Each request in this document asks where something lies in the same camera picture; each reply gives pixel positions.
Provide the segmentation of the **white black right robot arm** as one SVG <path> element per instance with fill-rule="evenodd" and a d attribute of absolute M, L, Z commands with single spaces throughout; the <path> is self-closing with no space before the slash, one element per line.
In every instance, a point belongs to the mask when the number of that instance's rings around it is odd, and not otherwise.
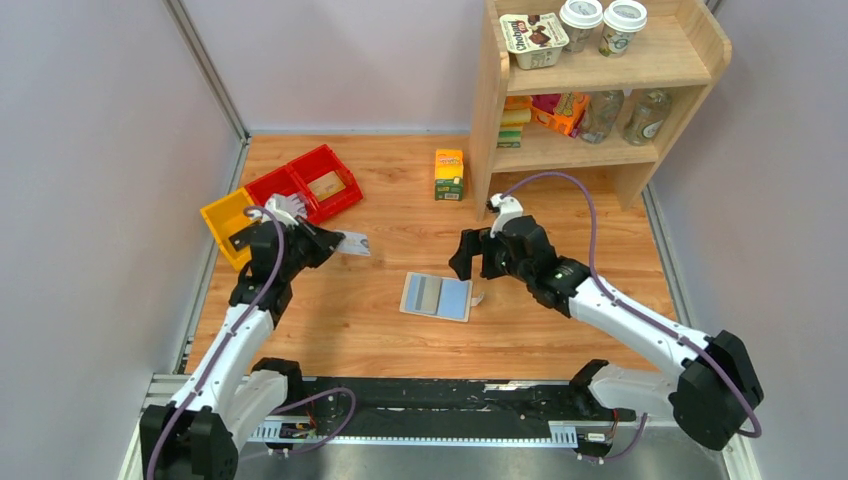
<path fill-rule="evenodd" d="M 672 417 L 692 440 L 724 449 L 752 420 L 764 392 L 744 342 L 723 330 L 715 336 L 688 328 L 633 301 L 589 266 L 556 253 L 531 216 L 499 231 L 466 229 L 448 264 L 461 280 L 482 258 L 481 277 L 521 281 L 543 307 L 589 324 L 627 345 L 657 373 L 592 361 L 581 371 L 591 397 L 607 409 Z"/>

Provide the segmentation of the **grey translucent card holder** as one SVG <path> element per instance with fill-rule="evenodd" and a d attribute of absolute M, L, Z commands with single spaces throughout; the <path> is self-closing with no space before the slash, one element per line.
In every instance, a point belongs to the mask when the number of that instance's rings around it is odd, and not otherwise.
<path fill-rule="evenodd" d="M 471 310 L 485 298 L 474 293 L 473 282 L 408 272 L 400 299 L 404 314 L 467 323 Z"/>

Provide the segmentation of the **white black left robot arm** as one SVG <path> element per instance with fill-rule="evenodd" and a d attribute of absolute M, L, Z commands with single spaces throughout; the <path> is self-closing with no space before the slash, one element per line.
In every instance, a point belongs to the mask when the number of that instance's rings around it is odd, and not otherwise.
<path fill-rule="evenodd" d="M 295 363 L 248 364 L 279 324 L 296 276 L 320 267 L 345 236 L 302 217 L 267 219 L 247 230 L 250 258 L 212 345 L 171 399 L 140 418 L 146 479 L 234 478 L 249 436 L 286 401 Z"/>

